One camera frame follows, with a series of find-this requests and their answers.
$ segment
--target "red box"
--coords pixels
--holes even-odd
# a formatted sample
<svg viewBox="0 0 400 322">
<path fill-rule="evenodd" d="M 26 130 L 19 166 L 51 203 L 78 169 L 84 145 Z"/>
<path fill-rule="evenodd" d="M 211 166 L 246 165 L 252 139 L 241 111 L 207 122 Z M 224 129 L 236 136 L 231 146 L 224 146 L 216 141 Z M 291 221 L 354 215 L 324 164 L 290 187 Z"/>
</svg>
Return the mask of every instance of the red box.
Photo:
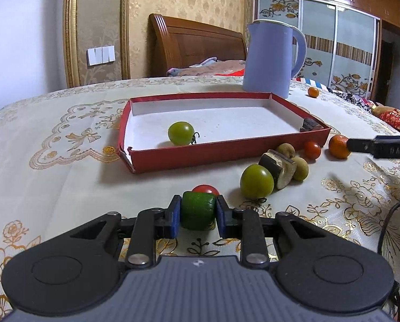
<svg viewBox="0 0 400 322">
<path fill-rule="evenodd" d="M 300 133 L 305 118 L 324 128 Z M 189 122 L 200 133 L 197 144 L 171 144 L 167 130 L 178 121 Z M 143 173 L 259 157 L 282 143 L 296 150 L 308 141 L 324 146 L 330 130 L 298 106 L 270 93 L 145 96 L 130 99 L 124 108 L 118 153 L 131 172 Z"/>
</svg>

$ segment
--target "orange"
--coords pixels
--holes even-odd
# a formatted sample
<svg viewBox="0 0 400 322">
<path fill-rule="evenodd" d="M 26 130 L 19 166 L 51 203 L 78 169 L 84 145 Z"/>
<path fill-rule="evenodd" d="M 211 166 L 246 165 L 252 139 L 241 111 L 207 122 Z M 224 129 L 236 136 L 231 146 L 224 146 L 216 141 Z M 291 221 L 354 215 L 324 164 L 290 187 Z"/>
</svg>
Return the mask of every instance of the orange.
<svg viewBox="0 0 400 322">
<path fill-rule="evenodd" d="M 330 154 L 335 158 L 345 159 L 347 158 L 351 152 L 347 149 L 347 137 L 337 134 L 333 136 L 328 143 L 328 149 Z"/>
<path fill-rule="evenodd" d="M 317 89 L 315 87 L 309 87 L 309 89 L 307 90 L 307 93 L 310 97 L 317 98 L 317 96 L 319 95 L 319 89 Z"/>
</svg>

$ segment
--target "doorway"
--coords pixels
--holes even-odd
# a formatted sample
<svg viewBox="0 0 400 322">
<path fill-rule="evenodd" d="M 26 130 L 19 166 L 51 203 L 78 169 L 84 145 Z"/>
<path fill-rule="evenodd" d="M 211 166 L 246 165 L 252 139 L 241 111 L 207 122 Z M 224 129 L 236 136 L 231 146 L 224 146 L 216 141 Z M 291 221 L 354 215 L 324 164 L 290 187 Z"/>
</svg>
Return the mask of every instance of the doorway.
<svg viewBox="0 0 400 322">
<path fill-rule="evenodd" d="M 386 105 L 390 77 L 392 75 L 392 62 L 394 61 L 393 48 L 393 42 L 386 42 L 382 40 L 379 71 L 377 72 L 377 90 L 372 100 L 383 105 Z"/>
</svg>

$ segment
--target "red cherry tomato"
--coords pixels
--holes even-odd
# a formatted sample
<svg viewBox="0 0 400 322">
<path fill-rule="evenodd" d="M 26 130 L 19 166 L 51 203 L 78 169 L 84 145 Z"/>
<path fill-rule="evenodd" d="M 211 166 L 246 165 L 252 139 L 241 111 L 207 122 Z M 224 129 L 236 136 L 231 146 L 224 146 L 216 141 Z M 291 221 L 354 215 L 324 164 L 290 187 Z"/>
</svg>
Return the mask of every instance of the red cherry tomato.
<svg viewBox="0 0 400 322">
<path fill-rule="evenodd" d="M 206 185 L 206 184 L 202 184 L 202 185 L 198 185 L 196 186 L 193 191 L 195 192 L 206 192 L 206 193 L 212 193 L 213 195 L 218 196 L 219 195 L 219 191 L 216 190 L 213 186 L 210 185 Z"/>
<path fill-rule="evenodd" d="M 304 154 L 310 160 L 316 160 L 321 155 L 321 147 L 315 142 L 304 144 Z"/>
</svg>

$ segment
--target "white floral tablecloth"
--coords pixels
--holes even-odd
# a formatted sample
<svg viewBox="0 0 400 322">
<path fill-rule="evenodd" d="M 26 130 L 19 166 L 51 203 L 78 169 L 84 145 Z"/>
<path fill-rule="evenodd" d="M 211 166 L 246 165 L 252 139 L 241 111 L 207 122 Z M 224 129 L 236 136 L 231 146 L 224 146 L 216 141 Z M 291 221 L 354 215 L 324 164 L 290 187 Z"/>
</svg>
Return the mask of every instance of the white floral tablecloth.
<svg viewBox="0 0 400 322">
<path fill-rule="evenodd" d="M 216 187 L 230 206 L 254 207 L 264 217 L 292 212 L 371 250 L 388 209 L 400 200 L 400 160 L 373 160 L 353 153 L 345 161 L 321 157 L 309 177 L 270 195 L 262 204 L 244 202 L 238 189 L 244 168 L 258 159 L 181 170 L 131 174 L 116 153 L 119 119 L 127 100 L 177 92 L 241 91 L 235 77 L 124 80 L 62 90 L 0 110 L 0 277 L 16 253 L 110 210 L 127 217 L 168 206 L 199 184 Z M 331 93 L 306 95 L 291 83 L 289 100 L 333 127 L 332 134 L 373 138 L 398 134 L 384 122 Z M 269 244 L 270 258 L 276 258 Z M 400 210 L 388 227 L 384 253 L 400 282 Z M 160 240 L 163 255 L 238 255 L 240 241 L 218 230 L 180 230 Z M 0 319 L 10 311 L 0 283 Z"/>
</svg>

